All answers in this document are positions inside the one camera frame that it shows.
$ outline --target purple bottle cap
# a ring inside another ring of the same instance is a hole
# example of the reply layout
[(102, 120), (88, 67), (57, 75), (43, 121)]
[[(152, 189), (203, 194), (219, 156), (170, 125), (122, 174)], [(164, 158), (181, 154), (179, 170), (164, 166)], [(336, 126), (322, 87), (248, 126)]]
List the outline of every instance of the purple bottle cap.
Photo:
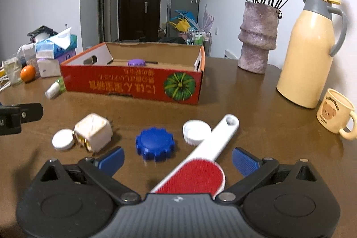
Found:
[(128, 61), (128, 66), (145, 66), (146, 63), (143, 59), (133, 59)]

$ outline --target gray thermos handle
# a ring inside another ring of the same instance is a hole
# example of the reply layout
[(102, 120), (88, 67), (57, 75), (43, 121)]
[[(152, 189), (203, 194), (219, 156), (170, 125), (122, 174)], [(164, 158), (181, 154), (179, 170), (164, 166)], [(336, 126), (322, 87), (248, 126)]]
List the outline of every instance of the gray thermos handle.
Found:
[(347, 33), (347, 24), (349, 22), (347, 15), (345, 14), (344, 11), (340, 10), (337, 7), (328, 7), (327, 10), (330, 13), (334, 13), (334, 14), (338, 14), (340, 16), (342, 16), (342, 30), (341, 30), (341, 35), (336, 43), (336, 45), (334, 45), (331, 49), (330, 52), (330, 56), (334, 57), (338, 51), (340, 50), (340, 48), (342, 47), (343, 42), (345, 41), (346, 38), (346, 33)]

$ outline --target colored bottle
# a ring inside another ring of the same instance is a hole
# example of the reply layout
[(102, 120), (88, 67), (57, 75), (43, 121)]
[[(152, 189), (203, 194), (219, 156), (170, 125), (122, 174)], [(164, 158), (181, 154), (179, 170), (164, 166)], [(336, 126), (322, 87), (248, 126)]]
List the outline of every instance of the colored bottle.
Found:
[(63, 78), (60, 77), (59, 79), (56, 80), (55, 83), (51, 85), (51, 87), (46, 91), (45, 95), (48, 99), (53, 99), (58, 95), (62, 94), (63, 92), (65, 92), (65, 90), (66, 90), (65, 82), (63, 81)]

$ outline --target glass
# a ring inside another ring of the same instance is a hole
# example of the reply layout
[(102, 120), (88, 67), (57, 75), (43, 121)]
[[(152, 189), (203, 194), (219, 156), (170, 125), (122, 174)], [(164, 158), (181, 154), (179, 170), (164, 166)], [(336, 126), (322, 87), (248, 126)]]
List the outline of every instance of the glass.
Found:
[(4, 61), (3, 65), (11, 85), (16, 85), (22, 82), (20, 78), (22, 66), (17, 54), (12, 55), (9, 59)]

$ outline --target green pumpkin print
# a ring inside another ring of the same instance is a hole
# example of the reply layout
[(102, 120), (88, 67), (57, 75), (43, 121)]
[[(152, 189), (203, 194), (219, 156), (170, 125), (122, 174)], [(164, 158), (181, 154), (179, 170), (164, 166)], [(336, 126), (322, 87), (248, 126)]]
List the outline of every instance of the green pumpkin print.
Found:
[(186, 73), (170, 75), (164, 83), (167, 96), (175, 101), (184, 101), (193, 95), (196, 89), (196, 81)]

